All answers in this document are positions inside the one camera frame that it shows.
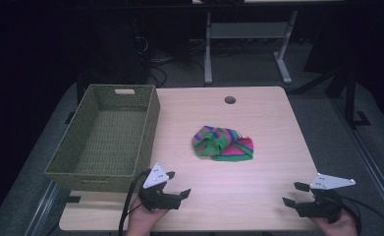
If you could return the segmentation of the person's right hand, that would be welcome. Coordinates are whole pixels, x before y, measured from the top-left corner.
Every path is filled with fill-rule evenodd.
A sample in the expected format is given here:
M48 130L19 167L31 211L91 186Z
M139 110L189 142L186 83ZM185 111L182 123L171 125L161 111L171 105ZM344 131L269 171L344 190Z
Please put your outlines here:
M341 211L338 221L329 223L326 218L312 218L325 236L358 236L354 218L345 210Z

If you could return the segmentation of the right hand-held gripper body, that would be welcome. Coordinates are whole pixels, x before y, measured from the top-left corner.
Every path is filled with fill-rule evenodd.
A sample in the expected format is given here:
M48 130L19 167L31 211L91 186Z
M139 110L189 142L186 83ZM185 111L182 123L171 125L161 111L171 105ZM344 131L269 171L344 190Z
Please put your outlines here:
M326 218L329 223L339 220L341 211L352 212L342 201L342 196L336 189L351 187L357 182L354 179L346 179L318 173L308 183L314 201L310 203L296 203L295 210L300 217Z

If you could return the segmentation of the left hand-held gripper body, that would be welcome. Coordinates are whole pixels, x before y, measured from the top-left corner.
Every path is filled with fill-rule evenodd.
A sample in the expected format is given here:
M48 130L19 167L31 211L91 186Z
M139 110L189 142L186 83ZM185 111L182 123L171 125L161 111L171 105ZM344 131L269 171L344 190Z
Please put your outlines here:
M164 188L169 179L160 163L155 163L143 182L138 197L148 210L178 209L181 205L180 194L167 194Z

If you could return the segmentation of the striped green pink knitted cloth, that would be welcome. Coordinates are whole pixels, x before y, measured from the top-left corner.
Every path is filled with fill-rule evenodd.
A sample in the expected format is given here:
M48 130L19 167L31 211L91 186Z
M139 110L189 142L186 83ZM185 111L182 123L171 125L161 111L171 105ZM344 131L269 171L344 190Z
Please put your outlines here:
M252 139L229 128L203 126L192 137L192 148L197 156L215 161L253 159Z

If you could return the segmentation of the grey metal floor rail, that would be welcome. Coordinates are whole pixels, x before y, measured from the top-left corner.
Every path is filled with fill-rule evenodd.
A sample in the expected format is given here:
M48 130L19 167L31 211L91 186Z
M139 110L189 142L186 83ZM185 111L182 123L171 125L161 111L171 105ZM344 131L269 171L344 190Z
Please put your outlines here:
M59 192L58 185L49 181L46 190L41 196L36 211L27 227L25 236L38 236L48 217L49 211L54 205L54 201Z
M378 193L380 194L384 202L384 175L377 165L374 156L371 154L370 150L366 146L364 140L359 134L358 127L370 127L371 124L365 114L362 111L354 112L354 120L350 121L346 115L345 107L337 99L331 99L330 103L335 110L336 115L341 120L344 129L347 131L349 137L355 144L359 156L362 159L362 162L367 170L371 180L373 181Z

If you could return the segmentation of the black metal stand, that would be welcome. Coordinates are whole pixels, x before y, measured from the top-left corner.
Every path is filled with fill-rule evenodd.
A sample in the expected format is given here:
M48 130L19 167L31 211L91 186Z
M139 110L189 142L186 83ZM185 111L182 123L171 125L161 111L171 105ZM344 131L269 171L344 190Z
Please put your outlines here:
M354 72L349 68L336 67L324 73L307 84L288 91L288 94L302 94L326 81L330 84L325 90L329 98L338 98L342 92L345 93L344 117L352 129L358 126L370 126L370 122L362 111L355 110L356 103L356 78Z

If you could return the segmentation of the grey metal desk frame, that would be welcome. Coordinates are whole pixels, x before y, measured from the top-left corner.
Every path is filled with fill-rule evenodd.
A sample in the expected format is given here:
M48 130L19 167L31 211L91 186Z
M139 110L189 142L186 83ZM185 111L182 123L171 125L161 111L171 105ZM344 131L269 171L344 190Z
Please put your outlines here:
M204 83L211 85L211 40L212 39L281 39L282 45L274 52L274 59L285 85L293 81L284 61L284 56L295 26L298 11L293 11L286 22L272 23L213 23L211 13L206 15Z

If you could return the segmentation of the green woven basket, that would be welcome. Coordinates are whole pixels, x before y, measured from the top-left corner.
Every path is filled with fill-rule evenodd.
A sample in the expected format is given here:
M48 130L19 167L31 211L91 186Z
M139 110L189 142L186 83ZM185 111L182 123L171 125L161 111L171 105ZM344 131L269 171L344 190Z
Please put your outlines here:
M159 111L154 86L89 86L45 174L72 191L128 192L150 164Z

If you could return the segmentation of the person's left hand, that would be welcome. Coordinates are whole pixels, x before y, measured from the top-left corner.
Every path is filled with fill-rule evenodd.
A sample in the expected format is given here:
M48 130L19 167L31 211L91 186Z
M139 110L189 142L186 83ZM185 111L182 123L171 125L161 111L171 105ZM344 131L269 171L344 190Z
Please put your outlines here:
M141 204L139 198L135 198L130 205L132 213L129 215L126 236L149 236L149 233L168 212L168 209L150 211Z

